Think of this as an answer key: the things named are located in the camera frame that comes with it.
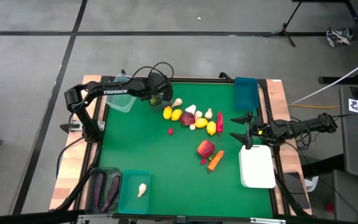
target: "red pepper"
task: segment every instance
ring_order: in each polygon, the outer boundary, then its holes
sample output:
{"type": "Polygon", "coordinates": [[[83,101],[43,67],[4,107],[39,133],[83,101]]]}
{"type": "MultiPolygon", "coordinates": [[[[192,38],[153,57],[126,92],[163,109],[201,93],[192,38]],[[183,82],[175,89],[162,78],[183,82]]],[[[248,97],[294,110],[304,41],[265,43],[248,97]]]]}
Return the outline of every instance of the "red pepper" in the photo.
{"type": "Polygon", "coordinates": [[[216,132],[218,134],[223,132],[223,115],[222,115],[222,112],[218,113],[218,121],[217,121],[217,124],[216,124],[216,132]]]}

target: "blue container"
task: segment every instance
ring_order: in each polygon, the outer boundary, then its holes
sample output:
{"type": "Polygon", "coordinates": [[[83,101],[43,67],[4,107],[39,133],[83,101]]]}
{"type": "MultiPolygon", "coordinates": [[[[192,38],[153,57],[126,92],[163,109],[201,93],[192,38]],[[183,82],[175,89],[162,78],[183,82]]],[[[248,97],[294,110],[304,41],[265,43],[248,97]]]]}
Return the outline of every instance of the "blue container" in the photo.
{"type": "Polygon", "coordinates": [[[258,81],[254,78],[236,78],[234,80],[234,109],[253,111],[258,106],[258,81]]]}
{"type": "Polygon", "coordinates": [[[146,214],[149,207],[151,173],[149,170],[125,170],[122,173],[118,212],[123,214],[146,214]],[[146,192],[137,197],[139,185],[147,186],[146,192]]]}

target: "garlic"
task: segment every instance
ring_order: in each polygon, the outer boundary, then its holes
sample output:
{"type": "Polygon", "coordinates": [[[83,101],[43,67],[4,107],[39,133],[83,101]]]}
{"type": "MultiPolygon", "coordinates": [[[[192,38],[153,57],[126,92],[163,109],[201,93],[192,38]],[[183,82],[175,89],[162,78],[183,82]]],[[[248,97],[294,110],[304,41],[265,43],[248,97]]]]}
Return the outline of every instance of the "garlic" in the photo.
{"type": "Polygon", "coordinates": [[[177,99],[175,99],[175,101],[172,103],[171,107],[180,106],[182,103],[183,103],[183,101],[181,100],[181,98],[177,98],[177,99]]]}
{"type": "Polygon", "coordinates": [[[196,113],[196,105],[191,105],[185,109],[186,112],[192,113],[193,115],[196,113]]]}
{"type": "Polygon", "coordinates": [[[208,111],[205,113],[204,117],[206,119],[211,119],[212,118],[212,109],[208,109],[208,111]]]}
{"type": "Polygon", "coordinates": [[[195,119],[197,120],[198,118],[201,118],[203,116],[203,112],[201,111],[197,111],[196,114],[194,115],[195,119]]]}
{"type": "Polygon", "coordinates": [[[141,197],[147,190],[147,185],[140,184],[139,185],[139,193],[137,194],[137,197],[141,197]]]}

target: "eggplant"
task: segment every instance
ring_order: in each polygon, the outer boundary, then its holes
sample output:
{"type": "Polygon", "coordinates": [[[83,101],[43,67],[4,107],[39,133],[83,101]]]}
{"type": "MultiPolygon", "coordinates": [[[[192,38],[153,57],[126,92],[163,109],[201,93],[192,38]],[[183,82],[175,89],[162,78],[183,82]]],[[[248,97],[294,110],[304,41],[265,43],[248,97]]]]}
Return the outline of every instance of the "eggplant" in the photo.
{"type": "Polygon", "coordinates": [[[107,194],[106,201],[102,207],[101,212],[107,212],[112,202],[116,199],[119,192],[120,176],[117,175],[112,179],[109,193],[107,194]]]}
{"type": "Polygon", "coordinates": [[[99,202],[101,197],[102,188],[105,185],[106,174],[104,172],[98,173],[93,187],[93,206],[94,209],[99,209],[99,202]]]}

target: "teal container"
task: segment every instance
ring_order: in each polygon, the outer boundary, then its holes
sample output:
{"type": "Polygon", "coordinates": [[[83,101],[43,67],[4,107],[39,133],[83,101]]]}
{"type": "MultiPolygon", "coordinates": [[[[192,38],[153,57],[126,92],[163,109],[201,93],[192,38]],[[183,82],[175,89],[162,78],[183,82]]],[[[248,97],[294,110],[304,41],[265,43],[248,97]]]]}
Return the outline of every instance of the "teal container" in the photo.
{"type": "Polygon", "coordinates": [[[118,212],[123,214],[146,214],[149,207],[151,173],[149,170],[125,170],[122,174],[118,212]],[[137,197],[139,185],[147,186],[146,192],[137,197]]]}

